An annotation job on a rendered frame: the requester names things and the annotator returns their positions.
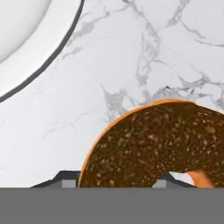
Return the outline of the white plate with dark rim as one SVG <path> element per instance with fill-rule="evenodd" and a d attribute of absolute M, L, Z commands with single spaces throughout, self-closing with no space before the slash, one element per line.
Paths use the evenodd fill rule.
<path fill-rule="evenodd" d="M 0 0 L 0 102 L 42 74 L 74 32 L 85 0 Z"/>

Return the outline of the brown chocolate sprinkled donut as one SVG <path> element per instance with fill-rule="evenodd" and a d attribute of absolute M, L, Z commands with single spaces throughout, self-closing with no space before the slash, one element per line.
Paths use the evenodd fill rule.
<path fill-rule="evenodd" d="M 167 172 L 224 187 L 224 114 L 190 101 L 136 108 L 91 146 L 80 187 L 151 187 Z"/>

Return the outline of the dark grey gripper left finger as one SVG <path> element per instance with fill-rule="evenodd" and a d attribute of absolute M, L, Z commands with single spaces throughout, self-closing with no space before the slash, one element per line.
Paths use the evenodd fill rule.
<path fill-rule="evenodd" d="M 59 171 L 53 179 L 34 185 L 33 188 L 76 188 L 80 174 L 80 171 Z"/>

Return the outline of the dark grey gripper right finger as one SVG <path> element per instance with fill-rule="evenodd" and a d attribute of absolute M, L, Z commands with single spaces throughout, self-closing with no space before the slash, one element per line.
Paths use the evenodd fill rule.
<path fill-rule="evenodd" d="M 167 172 L 152 187 L 153 188 L 177 188 L 177 187 L 194 188 L 194 185 L 188 184 L 181 180 L 177 180 L 169 172 Z"/>

